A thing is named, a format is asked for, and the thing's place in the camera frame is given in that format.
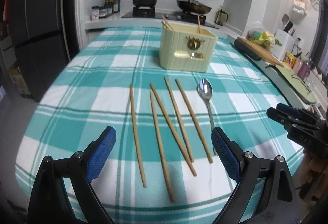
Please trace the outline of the person's right hand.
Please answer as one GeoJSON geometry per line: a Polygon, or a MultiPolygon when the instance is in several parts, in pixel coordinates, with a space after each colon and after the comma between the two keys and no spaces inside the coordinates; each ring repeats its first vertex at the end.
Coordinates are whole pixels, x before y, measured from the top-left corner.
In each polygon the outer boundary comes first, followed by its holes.
{"type": "Polygon", "coordinates": [[[320,198],[327,188],[327,160],[317,158],[312,152],[303,149],[304,158],[301,162],[301,184],[310,183],[315,176],[315,173],[322,172],[323,180],[314,190],[313,195],[320,198]]]}

